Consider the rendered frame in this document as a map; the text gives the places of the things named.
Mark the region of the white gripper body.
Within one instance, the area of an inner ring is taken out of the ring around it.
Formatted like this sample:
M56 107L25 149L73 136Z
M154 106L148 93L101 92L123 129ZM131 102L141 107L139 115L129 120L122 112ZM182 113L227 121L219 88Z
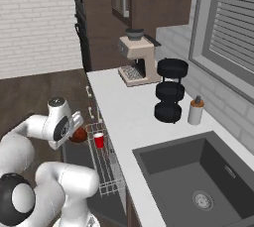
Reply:
M81 112L80 111L74 112L70 116L70 132L69 132L69 134L72 135L82 124L83 124L83 118L81 116Z

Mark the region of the brown bowl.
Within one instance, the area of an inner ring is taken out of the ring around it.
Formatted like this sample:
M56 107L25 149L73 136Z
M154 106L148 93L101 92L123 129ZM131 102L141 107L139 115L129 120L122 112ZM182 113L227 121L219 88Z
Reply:
M69 140L73 143L82 143L87 139L87 132L82 128L79 127L71 137L69 137Z

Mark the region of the red cup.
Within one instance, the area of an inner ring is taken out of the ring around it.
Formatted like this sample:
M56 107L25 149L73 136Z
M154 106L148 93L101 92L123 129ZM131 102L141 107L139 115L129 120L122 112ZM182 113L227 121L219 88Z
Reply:
M104 135L102 133L94 134L93 139L98 149L102 149L104 147Z

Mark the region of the dark grey dishwasher door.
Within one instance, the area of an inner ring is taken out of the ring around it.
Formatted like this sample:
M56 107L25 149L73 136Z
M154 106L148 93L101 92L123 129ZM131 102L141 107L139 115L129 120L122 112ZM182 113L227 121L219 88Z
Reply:
M76 144L67 141L63 144L62 155L65 163L93 168L87 143ZM127 227L127 217L117 192L103 196L96 192L87 199L87 204L99 221L100 227Z

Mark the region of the beige coffee machine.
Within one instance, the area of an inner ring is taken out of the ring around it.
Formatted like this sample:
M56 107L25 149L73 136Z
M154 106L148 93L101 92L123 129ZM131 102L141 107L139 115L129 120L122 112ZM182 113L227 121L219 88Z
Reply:
M120 66L118 73L128 87L157 83L161 80L155 61L155 48L160 46L161 44L145 34L143 29L125 30L125 36L119 38L118 48L131 63Z

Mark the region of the black three-tier stand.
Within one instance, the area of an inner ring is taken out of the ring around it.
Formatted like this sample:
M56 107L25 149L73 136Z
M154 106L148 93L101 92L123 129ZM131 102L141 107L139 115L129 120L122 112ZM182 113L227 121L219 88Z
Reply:
M155 105L154 116L164 123L176 123L181 119L182 107L179 102L184 99L185 87L182 79L187 76L189 64L178 58L161 59L157 73L163 80L156 86L156 97L160 102Z

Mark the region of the black oven stack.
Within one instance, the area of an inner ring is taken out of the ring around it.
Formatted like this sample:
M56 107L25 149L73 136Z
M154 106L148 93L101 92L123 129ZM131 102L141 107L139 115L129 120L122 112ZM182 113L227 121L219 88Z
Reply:
M89 50L89 41L87 37L86 15L83 0L74 0L75 3L75 31L79 38L80 50L82 55L82 65L85 72L91 71L91 59Z

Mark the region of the brown base cupboard front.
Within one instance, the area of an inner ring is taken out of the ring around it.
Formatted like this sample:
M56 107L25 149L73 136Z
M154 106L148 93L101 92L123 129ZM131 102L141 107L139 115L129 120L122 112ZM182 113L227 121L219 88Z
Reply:
M127 227L142 227L135 211L129 190L126 190Z

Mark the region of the white soap dispenser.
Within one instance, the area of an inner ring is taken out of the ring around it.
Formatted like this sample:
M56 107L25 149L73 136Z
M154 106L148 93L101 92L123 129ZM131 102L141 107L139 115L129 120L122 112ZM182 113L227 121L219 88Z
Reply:
M201 99L200 95L190 102L188 122L191 125L198 125L200 123L203 107L204 101Z

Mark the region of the dark grey sink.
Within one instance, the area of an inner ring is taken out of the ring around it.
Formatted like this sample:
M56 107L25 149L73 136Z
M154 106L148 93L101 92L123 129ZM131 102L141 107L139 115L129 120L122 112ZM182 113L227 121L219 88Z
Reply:
M213 131L133 154L167 227L254 227L254 170Z

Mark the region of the grey window with blinds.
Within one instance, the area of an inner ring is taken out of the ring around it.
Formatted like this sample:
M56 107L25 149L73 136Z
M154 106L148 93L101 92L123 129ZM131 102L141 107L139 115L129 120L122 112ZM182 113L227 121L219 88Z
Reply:
M254 0L196 0L189 59L254 104Z

